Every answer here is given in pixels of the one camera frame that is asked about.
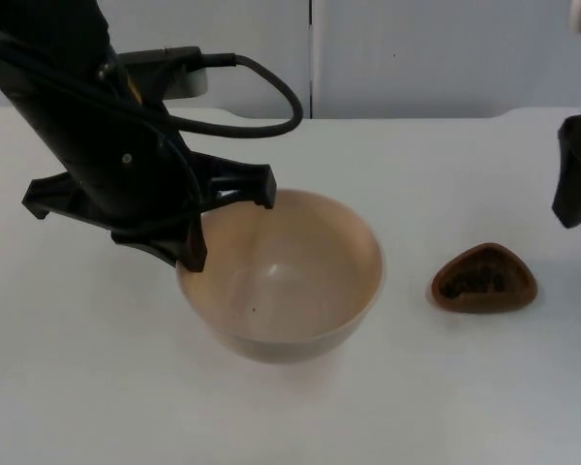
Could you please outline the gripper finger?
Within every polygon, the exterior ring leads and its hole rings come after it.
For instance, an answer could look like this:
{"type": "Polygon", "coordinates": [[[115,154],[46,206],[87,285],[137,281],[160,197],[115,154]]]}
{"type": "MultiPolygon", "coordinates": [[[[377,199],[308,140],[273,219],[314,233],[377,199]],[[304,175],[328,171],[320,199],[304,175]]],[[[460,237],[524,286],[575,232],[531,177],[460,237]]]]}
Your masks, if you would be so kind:
{"type": "Polygon", "coordinates": [[[566,229],[581,224],[581,114],[568,117],[558,131],[560,174],[552,210],[566,229]]]}

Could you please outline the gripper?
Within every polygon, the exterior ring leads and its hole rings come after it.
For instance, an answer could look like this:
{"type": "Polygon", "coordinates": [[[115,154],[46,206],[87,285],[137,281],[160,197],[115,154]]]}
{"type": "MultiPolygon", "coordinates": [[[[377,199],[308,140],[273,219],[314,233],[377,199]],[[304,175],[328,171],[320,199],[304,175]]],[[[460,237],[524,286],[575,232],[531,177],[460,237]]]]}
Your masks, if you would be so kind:
{"type": "Polygon", "coordinates": [[[192,151],[183,132],[262,139],[275,127],[237,128],[170,115],[180,75],[245,66],[277,78],[251,59],[197,50],[106,54],[76,79],[19,50],[0,50],[0,89],[64,166],[33,180],[24,206],[38,219],[60,214],[110,231],[115,244],[176,267],[203,272],[201,216],[236,202],[271,208],[276,181],[267,165],[192,151]]]}

